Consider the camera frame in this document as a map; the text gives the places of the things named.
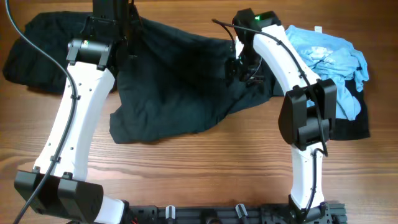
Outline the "dark green t-shirt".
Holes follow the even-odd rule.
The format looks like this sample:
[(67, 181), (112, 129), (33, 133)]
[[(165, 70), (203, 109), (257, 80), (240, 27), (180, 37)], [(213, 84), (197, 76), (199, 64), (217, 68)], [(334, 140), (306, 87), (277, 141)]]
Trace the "dark green t-shirt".
[(281, 96), (266, 63), (259, 82), (226, 73), (231, 41), (142, 18), (130, 25), (130, 57), (117, 76), (121, 106), (111, 114), (115, 143), (157, 141), (211, 129), (227, 115)]

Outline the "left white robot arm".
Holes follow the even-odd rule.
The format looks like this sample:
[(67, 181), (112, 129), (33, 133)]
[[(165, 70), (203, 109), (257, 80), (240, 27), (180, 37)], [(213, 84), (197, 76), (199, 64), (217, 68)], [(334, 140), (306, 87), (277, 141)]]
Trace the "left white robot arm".
[(94, 1), (78, 38), (68, 43), (66, 84), (50, 136), (31, 171), (20, 170), (14, 187), (24, 208), (71, 223), (126, 223), (127, 202), (89, 183), (88, 154), (104, 102), (128, 59), (132, 1)]

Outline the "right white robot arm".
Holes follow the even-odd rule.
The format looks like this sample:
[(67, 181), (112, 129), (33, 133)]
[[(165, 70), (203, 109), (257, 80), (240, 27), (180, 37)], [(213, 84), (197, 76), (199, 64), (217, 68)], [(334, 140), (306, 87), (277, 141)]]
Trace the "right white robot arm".
[(293, 186), (289, 195), (289, 223), (325, 222), (331, 219), (322, 192), (322, 162), (335, 127), (337, 89), (322, 80), (300, 58), (275, 12), (236, 13), (230, 24), (243, 45), (242, 65), (265, 62), (277, 79), (284, 100), (278, 125), (291, 146)]

